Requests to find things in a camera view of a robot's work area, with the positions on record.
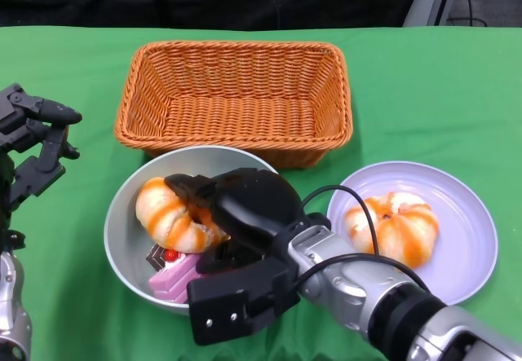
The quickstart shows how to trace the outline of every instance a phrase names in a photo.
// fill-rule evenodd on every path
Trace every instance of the green table surface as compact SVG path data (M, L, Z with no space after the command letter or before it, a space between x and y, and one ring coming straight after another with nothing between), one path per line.
M146 42L180 39L327 41L347 60L355 134L316 167L283 173L303 196L379 161L433 165L470 186L498 228L493 276L462 306L522 341L522 29L334 29L234 33L170 29L0 29L0 86L83 114L71 129L78 161L15 213L27 235L24 305L33 360L382 359L325 310L307 302L261 333L198 347L188 319L144 302L105 257L105 214L117 189L144 163L113 123L131 57ZM20 162L23 156L14 156ZM310 209L326 210L326 194Z

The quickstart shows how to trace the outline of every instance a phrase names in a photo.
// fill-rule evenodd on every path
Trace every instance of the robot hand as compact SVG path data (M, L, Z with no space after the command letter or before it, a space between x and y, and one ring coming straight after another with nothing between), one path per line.
M9 229L11 212L64 174L61 157L80 156L67 134L68 126L81 120L73 109L29 96L17 84L0 91L0 361L29 360L31 347L31 322L21 299L24 270L13 254L25 246L25 237ZM37 143L42 143L39 157L30 156L15 169L8 153Z
M303 207L316 193L302 202L282 177L255 169L215 178L172 175L166 184L182 199L209 208L236 244L205 253L200 260L206 271L214 264L218 274L188 284L192 332L200 345L265 328L299 302L299 292L391 361L522 360L519 345L465 310L446 306L404 265L356 253L330 230L327 218L305 216ZM245 256L250 260L239 259ZM219 273L227 265L236 270Z

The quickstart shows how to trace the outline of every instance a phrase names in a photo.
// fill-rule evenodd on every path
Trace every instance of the pastry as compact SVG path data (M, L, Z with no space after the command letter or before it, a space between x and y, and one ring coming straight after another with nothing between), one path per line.
M439 222L424 200L408 192L390 192L385 196L372 196L365 203L383 256L410 268L430 259L439 234ZM368 220L360 205L347 211L346 226L356 249L374 252Z
M152 178L141 188L136 217L156 244L181 253L202 253L225 236L212 222L208 209L189 210L163 178Z

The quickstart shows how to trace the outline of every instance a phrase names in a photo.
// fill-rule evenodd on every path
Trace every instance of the metal bowl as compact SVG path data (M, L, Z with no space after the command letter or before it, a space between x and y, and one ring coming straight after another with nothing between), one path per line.
M258 157L231 147L186 147L150 161L123 183L108 208L104 244L111 267L127 288L152 304L181 315L188 314L187 304L159 300L148 286L155 271L145 257L154 242L136 218L136 197L150 178L171 174L213 177L240 167L276 172Z

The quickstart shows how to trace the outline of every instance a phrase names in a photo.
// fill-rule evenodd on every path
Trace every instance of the orange wicker basket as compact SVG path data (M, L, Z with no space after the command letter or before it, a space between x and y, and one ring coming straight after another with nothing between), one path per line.
M132 60L114 131L153 156L215 144L310 167L352 135L346 62L327 43L150 43Z

